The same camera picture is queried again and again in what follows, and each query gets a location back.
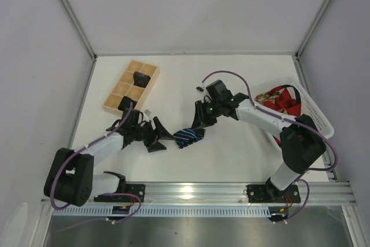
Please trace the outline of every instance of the gray wall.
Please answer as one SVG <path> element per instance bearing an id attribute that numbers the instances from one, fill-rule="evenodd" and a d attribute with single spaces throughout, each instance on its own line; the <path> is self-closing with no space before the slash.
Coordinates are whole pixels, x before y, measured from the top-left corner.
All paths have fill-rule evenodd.
<path id="1" fill-rule="evenodd" d="M 370 0 L 335 0 L 302 58 L 319 107 L 335 129 L 341 180 L 370 227 L 368 141 Z"/>
<path id="2" fill-rule="evenodd" d="M 323 0 L 69 0 L 98 54 L 294 52 Z"/>
<path id="3" fill-rule="evenodd" d="M 0 234 L 27 202 L 19 244 L 25 246 L 53 156 L 71 135 L 91 61 L 57 0 L 0 0 L 0 7 Z"/>

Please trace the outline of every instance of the laundry basket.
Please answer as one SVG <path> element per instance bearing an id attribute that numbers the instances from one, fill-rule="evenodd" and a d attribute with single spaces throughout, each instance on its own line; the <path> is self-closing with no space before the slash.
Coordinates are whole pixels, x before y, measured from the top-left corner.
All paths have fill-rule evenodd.
<path id="1" fill-rule="evenodd" d="M 306 92 L 306 90 L 301 86 L 299 81 L 291 75 L 277 76 L 271 80 L 265 81 L 264 83 L 251 86 L 250 90 L 252 97 L 254 99 L 257 95 L 268 92 L 271 89 L 280 85 L 294 86 L 299 91 L 299 94 L 301 96 L 302 102 L 301 114 L 306 114 L 310 116 L 313 122 L 315 123 L 318 131 L 326 138 L 330 138 L 334 135 L 333 126 L 330 124 L 328 119 L 324 116 L 320 108 L 311 99 L 310 95 Z M 293 88 L 287 88 L 287 90 L 289 91 L 290 95 L 293 98 L 295 98 Z M 271 139 L 271 142 L 273 142 L 275 146 L 278 146 L 271 134 L 269 134 L 269 138 Z"/>

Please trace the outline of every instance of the wooden compartment organizer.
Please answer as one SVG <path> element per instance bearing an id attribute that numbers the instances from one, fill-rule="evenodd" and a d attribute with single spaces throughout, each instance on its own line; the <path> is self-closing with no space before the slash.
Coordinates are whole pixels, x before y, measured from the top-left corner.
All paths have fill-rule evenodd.
<path id="1" fill-rule="evenodd" d="M 134 72 L 140 72 L 150 76 L 150 81 L 145 88 L 134 85 Z M 118 110 L 118 106 L 124 96 L 137 101 L 138 103 L 136 104 L 135 109 L 141 110 L 159 74 L 159 67 L 131 60 L 126 70 L 121 75 L 120 80 L 104 102 L 104 110 L 109 113 L 122 116 L 122 111 Z"/>

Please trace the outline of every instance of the purple cable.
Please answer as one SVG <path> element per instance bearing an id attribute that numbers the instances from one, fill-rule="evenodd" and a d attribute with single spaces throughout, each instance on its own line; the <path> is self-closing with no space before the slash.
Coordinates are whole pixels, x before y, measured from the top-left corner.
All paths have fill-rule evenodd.
<path id="1" fill-rule="evenodd" d="M 138 213 L 138 211 L 139 211 L 139 209 L 141 208 L 141 205 L 142 205 L 141 199 L 138 196 L 133 195 L 133 194 L 129 194 L 129 193 L 106 193 L 106 194 L 103 194 L 103 196 L 125 196 L 125 197 L 135 198 L 135 199 L 137 199 L 139 201 L 139 207 L 133 213 L 125 216 L 124 218 L 122 218 L 120 220 L 112 220 L 111 223 L 121 223 L 121 222 L 123 222 L 125 220 L 130 219 L 131 217 L 133 217 L 135 214 Z M 101 217 L 88 219 L 86 221 L 82 221 L 80 223 L 71 225 L 69 227 L 61 228 L 60 230 L 57 230 L 56 232 L 57 233 L 60 233 L 62 231 L 67 231 L 67 230 L 69 230 L 71 228 L 75 228 L 75 227 L 78 227 L 78 226 L 81 226 L 81 225 L 84 225 L 84 224 L 87 224 L 87 223 L 90 223 L 90 222 L 95 222 L 95 221 L 106 221 L 106 219 L 103 219 Z"/>
<path id="2" fill-rule="evenodd" d="M 308 198 L 310 197 L 310 186 L 309 186 L 308 182 L 305 181 L 304 179 L 297 179 L 296 182 L 304 182 L 304 183 L 306 183 L 306 186 L 307 186 L 307 196 L 306 196 L 306 199 L 305 199 L 303 205 L 299 208 L 299 210 L 295 214 L 293 214 L 292 216 L 290 216 L 287 220 L 290 220 L 290 219 L 296 217 L 296 215 L 299 214 L 305 208 L 305 206 L 306 206 L 306 204 L 308 202 Z"/>
<path id="3" fill-rule="evenodd" d="M 336 148 L 333 146 L 333 144 L 325 137 L 323 136 L 322 134 L 320 134 L 317 130 L 315 130 L 314 128 L 312 127 L 309 127 L 307 126 L 306 124 L 302 124 L 300 122 L 297 122 L 297 121 L 294 121 L 294 120 L 290 120 L 290 119 L 287 119 L 287 118 L 282 118 L 281 116 L 273 113 L 273 112 L 270 112 L 270 111 L 267 111 L 265 109 L 263 109 L 262 107 L 256 105 L 256 103 L 254 102 L 253 100 L 253 97 L 251 96 L 251 92 L 250 92 L 250 88 L 249 88 L 249 85 L 248 85 L 248 82 L 247 80 L 245 80 L 245 78 L 243 78 L 243 76 L 241 75 L 238 75 L 237 73 L 235 72 L 231 72 L 231 71 L 215 71 L 215 72 L 211 72 L 210 74 L 208 74 L 203 80 L 202 80 L 202 83 L 204 83 L 204 81 L 206 81 L 210 76 L 216 74 L 216 73 L 229 73 L 231 75 L 235 75 L 237 76 L 238 78 L 240 78 L 243 83 L 245 84 L 245 86 L 247 87 L 247 91 L 248 91 L 248 96 L 249 96 L 249 101 L 250 103 L 256 108 L 258 109 L 259 111 L 265 113 L 265 114 L 268 114 L 272 117 L 275 117 L 279 120 L 284 120 L 284 121 L 287 121 L 288 123 L 291 123 L 291 124 L 295 124 L 296 126 L 300 126 L 300 127 L 303 127 L 309 131 L 311 131 L 312 133 L 316 134 L 318 137 L 320 137 L 332 150 L 333 152 L 333 155 L 334 155 L 334 163 L 332 166 L 328 167 L 328 168 L 308 168 L 308 170 L 311 170 L 311 171 L 331 171 L 333 170 L 337 165 L 338 165 L 338 153 L 336 151 Z"/>
<path id="4" fill-rule="evenodd" d="M 111 136 L 114 132 L 116 132 L 123 124 L 124 122 L 127 120 L 127 117 L 128 115 L 130 115 L 131 111 L 132 111 L 132 108 L 133 108 L 133 103 L 130 103 L 130 106 L 129 106 L 129 110 L 128 112 L 126 113 L 126 115 L 124 116 L 124 118 L 122 119 L 122 121 L 120 122 L 120 124 L 114 129 L 112 130 L 111 132 L 109 132 L 106 136 L 101 136 L 99 137 L 98 139 L 92 141 L 90 144 L 88 144 L 87 146 L 88 147 L 91 147 L 93 145 L 95 145 L 96 143 L 100 142 L 101 140 Z M 80 154 L 81 152 L 83 152 L 84 150 L 86 150 L 87 148 L 86 147 L 83 147 L 81 149 L 79 149 L 78 151 L 74 152 L 70 157 L 68 157 L 64 163 L 62 164 L 62 166 L 60 166 L 60 169 L 59 171 L 57 172 L 57 174 L 55 175 L 55 178 L 54 178 L 54 181 L 53 181 L 53 184 L 51 186 L 51 190 L 50 190 L 50 202 L 51 202 L 51 206 L 56 210 L 56 211 L 61 211 L 62 209 L 65 209 L 66 207 L 69 206 L 69 204 L 66 204 L 64 205 L 63 207 L 58 207 L 56 205 L 56 202 L 55 202 L 55 199 L 54 199 L 54 194 L 55 194 L 55 191 L 56 191 L 56 187 L 57 187 L 57 182 L 61 176 L 61 174 L 63 173 L 63 171 L 65 170 L 65 167 L 67 166 L 67 164 L 74 158 L 76 157 L 78 154 Z"/>

